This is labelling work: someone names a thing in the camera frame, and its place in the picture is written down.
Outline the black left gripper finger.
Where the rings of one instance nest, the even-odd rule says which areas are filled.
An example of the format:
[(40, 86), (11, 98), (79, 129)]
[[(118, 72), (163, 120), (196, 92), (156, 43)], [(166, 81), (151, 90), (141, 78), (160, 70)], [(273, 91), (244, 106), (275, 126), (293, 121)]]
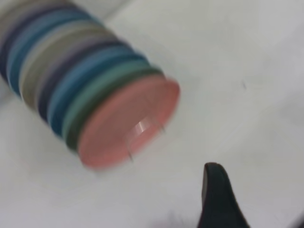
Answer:
[(199, 228), (248, 228), (235, 198), (228, 174), (215, 162), (204, 165), (202, 183), (202, 213)]

